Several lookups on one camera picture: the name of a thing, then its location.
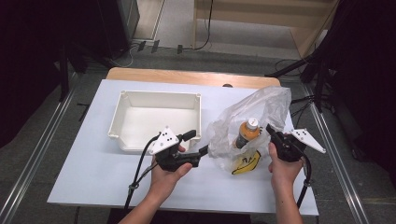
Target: bottle cap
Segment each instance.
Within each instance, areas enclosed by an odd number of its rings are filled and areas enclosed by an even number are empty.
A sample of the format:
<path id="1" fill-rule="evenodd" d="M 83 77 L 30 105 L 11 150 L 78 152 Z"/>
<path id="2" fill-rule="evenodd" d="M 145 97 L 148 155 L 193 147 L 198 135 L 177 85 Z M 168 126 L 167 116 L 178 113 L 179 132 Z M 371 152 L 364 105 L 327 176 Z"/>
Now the bottle cap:
<path id="1" fill-rule="evenodd" d="M 247 127 L 250 130 L 256 130 L 258 126 L 259 126 L 259 121 L 257 119 L 248 119 Z"/>

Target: banana sticker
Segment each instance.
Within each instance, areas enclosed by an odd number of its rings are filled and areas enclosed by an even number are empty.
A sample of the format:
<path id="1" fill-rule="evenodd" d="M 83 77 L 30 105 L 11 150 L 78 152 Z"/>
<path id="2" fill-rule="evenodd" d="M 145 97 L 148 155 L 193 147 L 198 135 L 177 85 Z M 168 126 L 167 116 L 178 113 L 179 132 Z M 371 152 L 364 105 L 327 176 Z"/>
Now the banana sticker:
<path id="1" fill-rule="evenodd" d="M 260 154 L 259 151 L 256 151 L 252 157 L 241 157 L 237 162 L 236 162 L 236 168 L 232 171 L 233 175 L 239 175 L 248 171 L 254 170 L 256 168 L 257 163 L 259 163 L 260 157 L 262 154 Z"/>

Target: bottle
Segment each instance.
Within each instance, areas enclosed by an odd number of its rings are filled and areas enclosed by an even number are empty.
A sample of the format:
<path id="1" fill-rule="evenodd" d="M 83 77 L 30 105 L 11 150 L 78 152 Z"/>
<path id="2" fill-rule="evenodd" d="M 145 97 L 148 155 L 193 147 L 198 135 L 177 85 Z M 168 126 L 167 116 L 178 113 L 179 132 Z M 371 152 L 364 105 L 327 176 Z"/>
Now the bottle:
<path id="1" fill-rule="evenodd" d="M 239 127 L 238 137 L 233 141 L 233 147 L 242 148 L 248 141 L 253 140 L 260 134 L 259 121 L 251 118 Z"/>

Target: clear plastic bag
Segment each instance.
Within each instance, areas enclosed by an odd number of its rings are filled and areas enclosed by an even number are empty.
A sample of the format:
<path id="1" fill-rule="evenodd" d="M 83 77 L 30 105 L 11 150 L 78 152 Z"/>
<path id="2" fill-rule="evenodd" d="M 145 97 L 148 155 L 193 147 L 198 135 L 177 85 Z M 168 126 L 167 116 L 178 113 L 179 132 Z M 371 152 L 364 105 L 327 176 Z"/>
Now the clear plastic bag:
<path id="1" fill-rule="evenodd" d="M 291 93 L 289 88 L 266 87 L 253 92 L 242 101 L 226 108 L 219 118 L 207 128 L 210 138 L 209 157 L 223 170 L 235 174 L 253 170 L 261 155 L 268 155 L 270 135 L 265 127 L 270 123 L 273 128 L 283 131 L 289 112 Z M 233 147 L 233 140 L 239 134 L 241 123 L 249 118 L 259 121 L 261 134 L 247 142 L 242 148 Z"/>

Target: person's right hand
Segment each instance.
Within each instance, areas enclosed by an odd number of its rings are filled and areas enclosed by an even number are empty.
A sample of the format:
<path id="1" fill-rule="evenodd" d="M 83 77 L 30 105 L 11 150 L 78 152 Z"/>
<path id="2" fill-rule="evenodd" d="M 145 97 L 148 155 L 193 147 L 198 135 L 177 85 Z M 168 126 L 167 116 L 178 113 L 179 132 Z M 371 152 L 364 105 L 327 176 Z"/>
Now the person's right hand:
<path id="1" fill-rule="evenodd" d="M 294 180 L 303 167 L 304 161 L 282 161 L 277 157 L 276 146 L 273 143 L 269 144 L 269 153 L 272 162 L 268 166 L 268 170 L 273 174 L 271 184 L 274 192 L 278 193 L 284 190 L 292 190 Z"/>

